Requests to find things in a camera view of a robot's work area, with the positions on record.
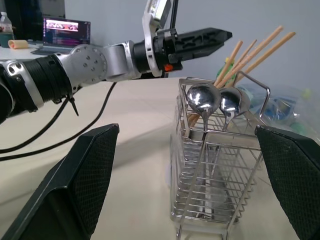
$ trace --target spoon bowl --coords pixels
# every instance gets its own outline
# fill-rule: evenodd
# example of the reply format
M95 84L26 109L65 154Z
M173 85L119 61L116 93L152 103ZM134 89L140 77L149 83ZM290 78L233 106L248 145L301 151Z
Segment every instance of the spoon bowl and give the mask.
M203 119L203 130L208 130L209 117L219 108L220 91L211 83L197 83L191 86L186 94L192 110Z

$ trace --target water bottle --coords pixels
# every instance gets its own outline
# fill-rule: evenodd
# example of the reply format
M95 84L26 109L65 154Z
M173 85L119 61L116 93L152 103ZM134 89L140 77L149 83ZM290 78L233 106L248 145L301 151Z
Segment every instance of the water bottle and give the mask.
M1 28L3 33L13 33L12 23L6 12L1 12Z
M1 12L0 28L0 45L3 48L9 48L8 41L15 38L12 23L4 11Z

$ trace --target stainless steel rack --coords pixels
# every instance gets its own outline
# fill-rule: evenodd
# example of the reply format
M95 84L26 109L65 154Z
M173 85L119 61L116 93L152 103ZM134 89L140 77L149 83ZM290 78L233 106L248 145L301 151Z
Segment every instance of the stainless steel rack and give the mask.
M183 229L221 234L223 240L228 239L256 185L254 175L263 158L254 131L257 124L264 123L262 113L270 90L250 76L238 74L265 88L266 99L260 118L247 112L236 117L226 131L222 131L225 117L219 111L210 117L206 132L200 119L193 127L188 121L188 116L195 114L187 104L188 88L213 81L191 77L179 80L170 149L171 220L177 226L177 240Z

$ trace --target laptop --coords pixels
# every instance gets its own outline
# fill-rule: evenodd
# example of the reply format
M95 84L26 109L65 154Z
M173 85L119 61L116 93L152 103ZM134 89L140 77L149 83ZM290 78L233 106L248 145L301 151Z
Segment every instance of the laptop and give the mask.
M80 44L90 44L91 23L89 21L62 18L43 18L43 47L32 54L68 54Z

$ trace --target white wall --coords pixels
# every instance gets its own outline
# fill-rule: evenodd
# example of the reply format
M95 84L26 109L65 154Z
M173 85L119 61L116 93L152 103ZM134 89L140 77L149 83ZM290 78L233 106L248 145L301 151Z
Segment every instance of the white wall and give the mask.
M43 15L63 17L65 11L65 0L39 0L40 9Z
M95 44L138 42L143 39L141 19L146 2L65 0L65 11L67 18L92 22ZM233 38L210 57L185 62L184 70L172 76L214 79L239 39L244 42L243 51L253 39L262 41L283 25L284 31L277 40L291 31L296 36L251 75L265 83L281 81L303 88L319 88L319 9L318 0L180 0L176 22L179 33L214 27L232 32Z

